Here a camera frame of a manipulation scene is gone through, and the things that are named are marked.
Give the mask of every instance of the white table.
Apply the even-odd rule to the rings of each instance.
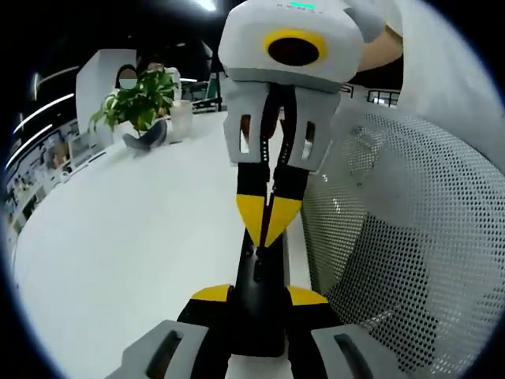
[[[196,115],[194,138],[146,156],[122,142],[110,146],[54,188],[24,226],[14,266],[19,295],[67,377],[105,377],[126,347],[175,320],[194,292],[235,282],[244,226],[225,117]],[[291,283],[309,287],[299,217],[288,243]],[[228,377],[265,370],[291,377],[285,358],[240,357],[230,360]]]

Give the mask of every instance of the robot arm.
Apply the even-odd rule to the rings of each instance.
[[[278,357],[286,338],[295,379],[401,377],[388,349],[356,325],[342,326],[323,296],[286,288],[283,275],[282,233],[330,146],[339,89],[381,23],[358,0],[248,0],[230,12],[219,57],[230,80],[224,130],[247,229],[237,284],[195,294],[177,322],[126,349],[109,379],[223,378],[231,354]],[[284,138],[267,201],[268,139],[281,110]]]
[[[357,72],[364,43],[382,29],[373,6],[356,0],[248,0],[230,12],[219,45],[231,82],[224,129],[238,164],[238,209],[255,246],[269,247],[300,210],[309,172],[330,146],[339,89]],[[284,139],[267,202],[268,138],[281,108]]]

